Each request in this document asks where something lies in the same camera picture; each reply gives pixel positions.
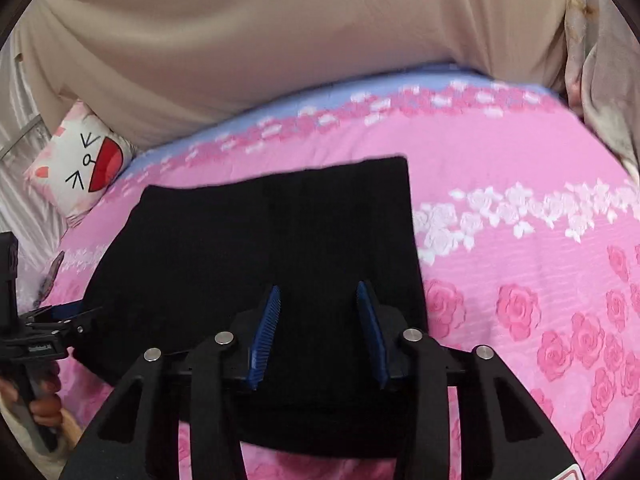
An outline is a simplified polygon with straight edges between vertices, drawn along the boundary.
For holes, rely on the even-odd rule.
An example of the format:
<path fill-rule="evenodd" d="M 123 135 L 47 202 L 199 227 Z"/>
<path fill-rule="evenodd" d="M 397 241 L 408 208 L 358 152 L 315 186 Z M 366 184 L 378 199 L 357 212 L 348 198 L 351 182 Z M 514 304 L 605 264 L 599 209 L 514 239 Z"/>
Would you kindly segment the person's left hand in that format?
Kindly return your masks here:
<path fill-rule="evenodd" d="M 29 404 L 29 411 L 34 421 L 43 427 L 61 428 L 63 423 L 62 401 L 58 396 L 61 390 L 60 367 L 57 362 L 48 364 L 41 375 L 40 388 L 42 396 Z M 1 399 L 9 411 L 13 411 L 14 405 L 20 400 L 20 394 L 13 382 L 2 377 Z"/>

